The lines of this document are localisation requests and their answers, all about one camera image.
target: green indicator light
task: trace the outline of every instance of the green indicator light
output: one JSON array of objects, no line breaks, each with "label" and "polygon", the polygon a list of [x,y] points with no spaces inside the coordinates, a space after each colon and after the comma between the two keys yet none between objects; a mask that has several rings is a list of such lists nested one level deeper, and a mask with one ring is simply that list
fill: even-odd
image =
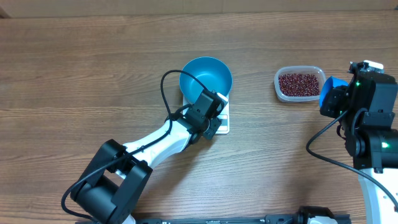
[{"label": "green indicator light", "polygon": [[387,147],[390,147],[390,145],[388,143],[386,143],[386,142],[382,142],[381,143],[381,147],[387,148]]}]

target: red beans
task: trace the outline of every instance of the red beans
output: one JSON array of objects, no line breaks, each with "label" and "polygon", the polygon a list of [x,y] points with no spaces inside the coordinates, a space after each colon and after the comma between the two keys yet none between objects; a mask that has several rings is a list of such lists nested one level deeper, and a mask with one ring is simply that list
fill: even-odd
[{"label": "red beans", "polygon": [[280,75],[279,86],[286,96],[317,96],[320,94],[318,79],[311,74]]}]

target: beige wall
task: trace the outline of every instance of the beige wall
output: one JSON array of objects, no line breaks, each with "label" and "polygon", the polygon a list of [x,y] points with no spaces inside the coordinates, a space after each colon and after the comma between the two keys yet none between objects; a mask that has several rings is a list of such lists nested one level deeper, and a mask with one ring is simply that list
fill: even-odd
[{"label": "beige wall", "polygon": [[9,17],[394,9],[398,0],[0,0]]}]

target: table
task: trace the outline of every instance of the table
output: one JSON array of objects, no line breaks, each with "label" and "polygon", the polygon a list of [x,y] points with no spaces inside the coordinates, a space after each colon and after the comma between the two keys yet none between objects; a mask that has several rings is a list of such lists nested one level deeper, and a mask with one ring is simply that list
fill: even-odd
[{"label": "table", "polygon": [[[233,73],[231,132],[156,167],[133,215],[260,217],[318,205],[365,223],[357,175],[305,151],[331,119],[317,102],[279,102],[274,75],[316,65],[349,80],[349,62],[368,59],[398,78],[398,12],[1,19],[0,34],[0,223],[73,223],[64,191],[105,141],[159,128],[161,76],[204,55]],[[165,92],[176,110],[178,74]],[[352,164],[334,128],[313,149]]]}]

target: bowl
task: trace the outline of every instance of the bowl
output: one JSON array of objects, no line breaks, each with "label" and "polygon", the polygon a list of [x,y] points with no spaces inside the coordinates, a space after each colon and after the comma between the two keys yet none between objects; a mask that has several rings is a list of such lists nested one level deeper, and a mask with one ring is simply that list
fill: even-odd
[{"label": "bowl", "polygon": [[[182,69],[201,81],[210,91],[215,90],[227,96],[232,89],[232,73],[220,60],[213,57],[199,57],[188,62]],[[180,74],[180,89],[190,103],[196,102],[203,87],[188,75]]]},{"label": "bowl", "polygon": [[311,74],[315,75],[318,79],[319,83],[319,90],[322,89],[323,84],[326,82],[325,74],[323,73],[322,69],[316,66],[309,66],[309,65],[300,65],[300,66],[289,66],[283,67],[279,69],[279,71],[275,74],[274,78],[274,85],[276,95],[278,99],[285,103],[297,103],[297,102],[308,102],[308,101],[315,101],[319,100],[320,95],[317,96],[287,96],[282,93],[279,86],[279,77],[285,74],[291,73],[301,73],[301,74]]}]

